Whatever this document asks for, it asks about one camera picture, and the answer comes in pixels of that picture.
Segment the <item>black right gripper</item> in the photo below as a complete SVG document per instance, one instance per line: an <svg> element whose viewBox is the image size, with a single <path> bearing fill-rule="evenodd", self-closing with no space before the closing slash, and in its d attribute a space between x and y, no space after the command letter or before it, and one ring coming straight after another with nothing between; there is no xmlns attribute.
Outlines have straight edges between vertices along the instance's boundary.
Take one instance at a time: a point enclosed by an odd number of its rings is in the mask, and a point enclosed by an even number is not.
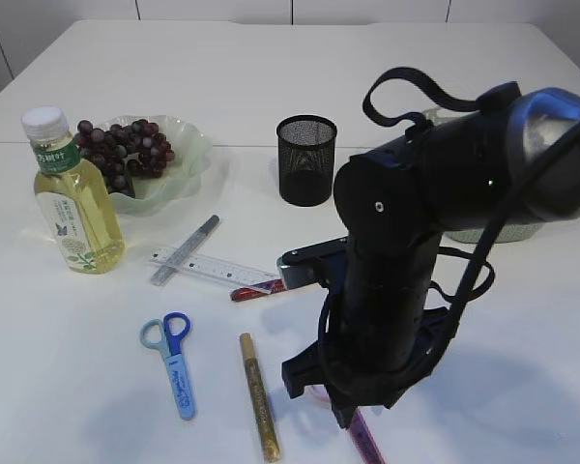
<svg viewBox="0 0 580 464"><path fill-rule="evenodd" d="M449 311L445 307L427 309L421 314L411 356L404 367L396 371L369 370L366 363L354 363L344 356L337 334L325 330L329 316L330 307L324 305L317 340L284 362L281 376L292 399L303 395L308 386L324 386L342 429L351 425L362 406L390 409L408 389L432 374L449 346L442 336L456 335L455 329L446 329Z"/></svg>

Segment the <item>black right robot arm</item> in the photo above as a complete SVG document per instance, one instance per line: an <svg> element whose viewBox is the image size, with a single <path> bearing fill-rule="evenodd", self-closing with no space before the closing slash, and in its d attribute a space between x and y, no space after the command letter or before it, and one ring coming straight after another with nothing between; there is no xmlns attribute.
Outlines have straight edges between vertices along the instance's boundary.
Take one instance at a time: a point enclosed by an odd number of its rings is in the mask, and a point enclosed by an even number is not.
<svg viewBox="0 0 580 464"><path fill-rule="evenodd" d="M456 118L405 113L402 136L335 175L347 237L278 261L327 290L316 340L282 364L284 386L293 398L323 386L344 428L358 408L390 408L432 373L486 290L479 276L495 278L487 257L505 226L580 218L579 96L523 94L512 81L469 101L414 68L381 76L392 80Z"/></svg>

